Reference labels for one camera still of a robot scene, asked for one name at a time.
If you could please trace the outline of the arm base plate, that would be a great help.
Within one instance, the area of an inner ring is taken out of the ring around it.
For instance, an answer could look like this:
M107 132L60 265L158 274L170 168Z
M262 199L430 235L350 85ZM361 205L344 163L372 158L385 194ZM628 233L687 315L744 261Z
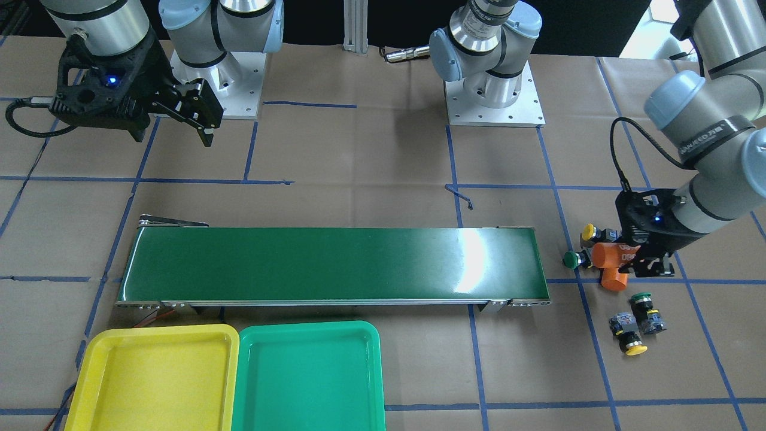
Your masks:
M449 124L539 128L546 123L529 63L511 78L487 72L444 84Z
M228 52L218 65L192 68L173 52L171 66L183 83L205 79L224 109L224 119L257 120L267 60L266 53Z

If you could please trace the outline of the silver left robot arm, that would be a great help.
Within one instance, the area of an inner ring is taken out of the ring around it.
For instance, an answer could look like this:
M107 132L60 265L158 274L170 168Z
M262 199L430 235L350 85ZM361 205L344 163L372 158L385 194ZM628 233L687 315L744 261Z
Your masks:
M673 145L681 169L695 177L677 189L631 188L618 161L613 241L594 226L589 245L569 252L575 267L637 277L670 277L670 256L764 205L764 18L755 1L677 1L671 33L691 39L708 66L706 77L682 71L648 96L644 112ZM521 1L468 1L449 24L431 33L432 64L445 82L463 81L490 109L512 105L542 17Z

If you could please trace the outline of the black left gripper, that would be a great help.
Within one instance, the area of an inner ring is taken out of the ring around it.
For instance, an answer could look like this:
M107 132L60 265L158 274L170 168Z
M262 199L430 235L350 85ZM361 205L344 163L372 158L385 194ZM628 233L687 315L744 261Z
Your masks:
M622 265L623 274L634 274L637 278L673 277L675 270L670 262L670 252L664 247L648 242L625 242L631 247L637 247L635 257Z

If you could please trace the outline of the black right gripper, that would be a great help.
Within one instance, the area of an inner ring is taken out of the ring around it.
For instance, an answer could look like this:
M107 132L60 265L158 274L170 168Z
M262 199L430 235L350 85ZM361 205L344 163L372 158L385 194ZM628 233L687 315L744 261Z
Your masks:
M148 103L148 112L186 123L196 130L205 147L211 147L224 109L211 85L199 77L156 91Z

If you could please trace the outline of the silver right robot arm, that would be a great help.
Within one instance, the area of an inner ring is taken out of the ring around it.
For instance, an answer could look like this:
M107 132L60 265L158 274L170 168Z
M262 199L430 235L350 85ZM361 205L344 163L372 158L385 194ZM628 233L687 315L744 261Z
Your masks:
M144 138L152 114L191 126L206 147L224 118L257 114L264 58L284 40L282 1L161 1L164 52L140 1L44 1L66 36L54 96L34 106L71 126Z

